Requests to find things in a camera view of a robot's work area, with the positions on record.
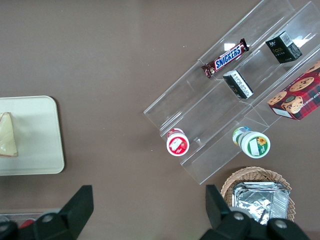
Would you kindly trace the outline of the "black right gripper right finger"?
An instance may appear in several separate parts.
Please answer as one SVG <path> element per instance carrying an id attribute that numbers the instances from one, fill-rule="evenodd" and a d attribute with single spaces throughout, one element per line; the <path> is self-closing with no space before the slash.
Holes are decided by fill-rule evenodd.
<path id="1" fill-rule="evenodd" d="M 240 211 L 232 211 L 215 185 L 207 185 L 205 207 L 211 228 L 202 240 L 308 240 L 294 222 L 272 218 L 262 225 Z"/>

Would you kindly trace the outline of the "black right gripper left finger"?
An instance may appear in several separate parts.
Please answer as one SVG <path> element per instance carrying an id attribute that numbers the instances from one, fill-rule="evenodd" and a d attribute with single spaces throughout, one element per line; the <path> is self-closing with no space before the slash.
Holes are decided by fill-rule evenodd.
<path id="1" fill-rule="evenodd" d="M 93 188 L 83 185 L 57 213 L 50 212 L 27 225 L 0 224 L 2 240 L 76 240 L 94 211 Z"/>

